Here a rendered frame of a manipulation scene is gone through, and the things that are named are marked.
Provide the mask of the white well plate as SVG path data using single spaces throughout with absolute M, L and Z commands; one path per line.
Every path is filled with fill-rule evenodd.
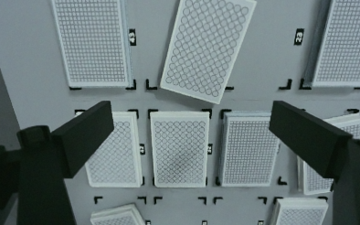
M 143 184 L 136 112 L 112 112 L 114 131 L 86 162 L 92 187 Z
M 126 0 L 50 0 L 70 88 L 134 88 Z
M 93 225 L 145 225 L 134 204 L 92 212 Z
M 154 184 L 205 188 L 209 112 L 150 112 Z
M 271 112 L 224 112 L 218 180 L 223 188 L 270 188 L 281 140 Z
M 322 0 L 302 87 L 360 88 L 360 0 Z
M 220 104 L 256 3 L 181 0 L 159 88 Z
M 270 225 L 322 225 L 328 208 L 325 199 L 276 199 Z
M 350 134 L 360 138 L 360 116 L 359 113 L 325 119 L 330 123 Z M 306 196 L 331 192 L 333 179 L 323 179 L 311 167 L 297 156 L 298 164 L 298 190 Z

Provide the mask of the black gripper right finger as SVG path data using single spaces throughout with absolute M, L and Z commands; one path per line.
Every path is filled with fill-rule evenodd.
M 360 138 L 284 101 L 273 101 L 269 130 L 323 179 L 334 180 L 332 225 L 360 225 Z

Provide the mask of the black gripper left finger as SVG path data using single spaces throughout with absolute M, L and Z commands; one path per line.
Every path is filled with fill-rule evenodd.
M 0 145 L 0 225 L 17 196 L 16 225 L 77 225 L 64 178 L 76 176 L 113 131 L 111 101 L 101 101 L 52 132 L 18 131 L 20 149 Z

